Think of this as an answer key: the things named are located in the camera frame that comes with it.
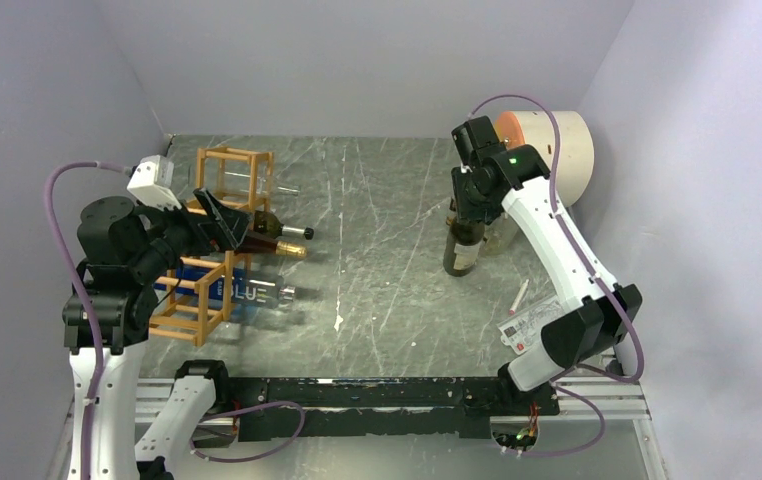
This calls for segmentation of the dark green wine bottle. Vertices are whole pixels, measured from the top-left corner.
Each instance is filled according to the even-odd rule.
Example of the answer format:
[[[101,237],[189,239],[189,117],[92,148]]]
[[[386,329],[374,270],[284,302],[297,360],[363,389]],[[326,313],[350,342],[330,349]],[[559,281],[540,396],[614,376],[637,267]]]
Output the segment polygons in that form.
[[[443,255],[445,271],[454,277],[467,275],[475,267],[484,241],[485,224],[453,216]]]

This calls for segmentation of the clear bottle brown label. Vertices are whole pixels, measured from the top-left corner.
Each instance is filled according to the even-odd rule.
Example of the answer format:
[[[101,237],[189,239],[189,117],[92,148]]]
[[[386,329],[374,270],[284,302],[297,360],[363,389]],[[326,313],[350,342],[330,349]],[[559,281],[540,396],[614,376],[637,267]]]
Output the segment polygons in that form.
[[[450,226],[456,218],[456,202],[453,198],[450,199],[448,214],[446,216],[446,225]]]

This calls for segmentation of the clear round bottle white label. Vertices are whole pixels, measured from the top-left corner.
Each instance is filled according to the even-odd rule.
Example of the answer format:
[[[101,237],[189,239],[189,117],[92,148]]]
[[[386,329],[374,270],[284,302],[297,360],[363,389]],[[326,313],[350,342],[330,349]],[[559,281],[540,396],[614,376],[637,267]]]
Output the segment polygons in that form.
[[[482,253],[485,256],[498,256],[504,253],[518,233],[517,223],[507,212],[503,212],[485,227]]]

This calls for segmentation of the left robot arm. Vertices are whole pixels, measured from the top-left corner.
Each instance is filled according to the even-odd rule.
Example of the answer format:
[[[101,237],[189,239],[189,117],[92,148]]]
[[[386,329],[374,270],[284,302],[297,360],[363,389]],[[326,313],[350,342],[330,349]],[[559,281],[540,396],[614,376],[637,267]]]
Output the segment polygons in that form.
[[[170,461],[185,450],[198,419],[232,406],[227,370],[211,361],[193,376],[191,392],[176,393],[178,406],[159,415],[143,445],[134,442],[139,369],[158,305],[154,284],[184,257],[238,249],[252,222],[207,190],[194,194],[201,213],[124,196],[95,200],[81,212],[85,257],[62,311],[75,391],[72,479],[170,479]]]

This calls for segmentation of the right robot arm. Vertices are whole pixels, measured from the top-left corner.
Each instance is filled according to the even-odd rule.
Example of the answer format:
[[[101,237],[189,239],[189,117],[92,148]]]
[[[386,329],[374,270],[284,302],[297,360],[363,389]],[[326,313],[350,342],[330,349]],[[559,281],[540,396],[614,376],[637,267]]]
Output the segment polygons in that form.
[[[535,147],[507,148],[486,116],[459,125],[452,138],[461,159],[451,173],[457,221],[489,225],[507,214],[545,267],[563,312],[515,328],[522,350],[501,368],[508,380],[498,385],[496,398],[505,412],[519,414],[541,385],[635,337],[642,295],[598,262],[558,198],[555,172]]]

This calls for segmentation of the left white base arm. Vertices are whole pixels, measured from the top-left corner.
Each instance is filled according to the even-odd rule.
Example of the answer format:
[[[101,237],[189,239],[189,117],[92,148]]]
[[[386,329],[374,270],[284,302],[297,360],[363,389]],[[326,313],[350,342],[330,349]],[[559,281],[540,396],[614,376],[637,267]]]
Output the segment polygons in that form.
[[[176,371],[168,400],[135,445],[141,479],[171,479],[206,414],[229,401],[229,375],[222,360],[189,360]]]

